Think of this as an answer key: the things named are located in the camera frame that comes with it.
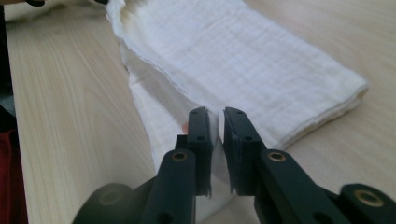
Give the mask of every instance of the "red object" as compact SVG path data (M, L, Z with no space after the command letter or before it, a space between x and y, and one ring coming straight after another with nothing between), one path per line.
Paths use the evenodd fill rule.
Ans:
M0 133L0 223L28 223L18 133Z

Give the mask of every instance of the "light wood tabletop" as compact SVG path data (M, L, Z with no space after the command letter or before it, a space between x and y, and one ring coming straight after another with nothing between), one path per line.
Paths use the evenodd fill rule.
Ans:
M362 183L395 200L396 1L247 2L370 83L359 107L288 152L326 189ZM9 21L7 38L30 223L70 223L104 184L135 188L155 175L102 7ZM235 197L205 221L225 222L258 223L252 199Z

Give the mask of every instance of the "white cloth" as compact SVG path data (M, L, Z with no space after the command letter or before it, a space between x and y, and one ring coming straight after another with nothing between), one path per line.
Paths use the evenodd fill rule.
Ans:
M188 112L209 109L214 192L198 200L198 220L230 198L219 140L225 106L245 111L268 147L284 149L354 108L368 88L242 0L111 0L106 10L157 170Z

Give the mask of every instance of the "white towel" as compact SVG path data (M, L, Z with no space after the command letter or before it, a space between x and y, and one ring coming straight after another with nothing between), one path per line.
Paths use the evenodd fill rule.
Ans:
M367 91L365 79L242 0L110 0L106 10L156 170L188 112L209 109L214 191L198 199L198 221L230 199L219 125L225 106L245 111L268 147L284 149Z

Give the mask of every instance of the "wood grain surface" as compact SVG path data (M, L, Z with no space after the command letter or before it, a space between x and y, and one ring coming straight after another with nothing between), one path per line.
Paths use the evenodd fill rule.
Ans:
M247 2L370 82L357 109L288 152L326 189L363 183L396 199L396 2ZM154 175L102 8L58 7L9 21L7 38L30 223L70 223L105 183L134 188ZM205 221L225 222L258 223L252 199L234 198Z

